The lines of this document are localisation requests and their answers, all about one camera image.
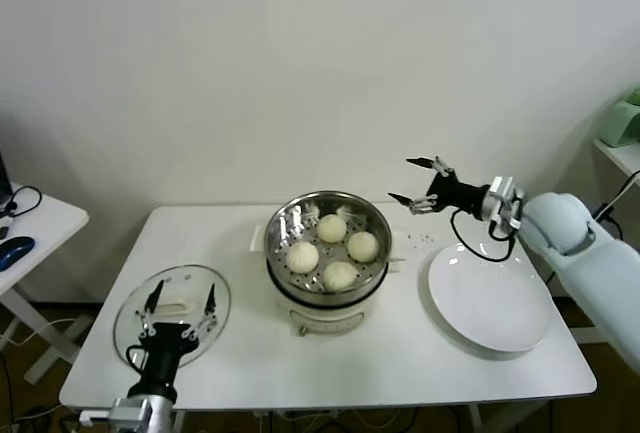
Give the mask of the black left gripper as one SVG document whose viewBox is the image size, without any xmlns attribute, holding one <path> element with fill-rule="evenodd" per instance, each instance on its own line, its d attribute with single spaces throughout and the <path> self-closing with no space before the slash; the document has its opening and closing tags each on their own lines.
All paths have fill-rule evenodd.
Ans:
<svg viewBox="0 0 640 433">
<path fill-rule="evenodd" d="M 212 284 L 202 318 L 189 328 L 186 324 L 177 323 L 155 323 L 153 326 L 152 316 L 163 287 L 164 281 L 160 280 L 147 297 L 143 309 L 136 312 L 142 331 L 139 343 L 127 348 L 127 363 L 140 375 L 140 379 L 128 390 L 128 398 L 141 395 L 176 398 L 174 381 L 182 357 L 193 353 L 197 349 L 197 340 L 202 340 L 217 325 L 215 284 Z M 138 367 L 131 357 L 134 350 L 146 354 L 142 367 Z"/>
</svg>

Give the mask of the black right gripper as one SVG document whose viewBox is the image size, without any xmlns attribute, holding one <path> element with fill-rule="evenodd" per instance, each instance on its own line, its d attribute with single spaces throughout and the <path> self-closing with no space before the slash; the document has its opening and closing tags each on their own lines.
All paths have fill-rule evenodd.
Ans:
<svg viewBox="0 0 640 433">
<path fill-rule="evenodd" d="M 407 158 L 410 164 L 436 171 L 428 195 L 412 199 L 404 195 L 389 193 L 389 196 L 411 213 L 441 212 L 447 207 L 455 207 L 473 216 L 482 215 L 482 205 L 488 185 L 474 186 L 460 182 L 453 169 L 439 156 L 434 158 Z"/>
</svg>

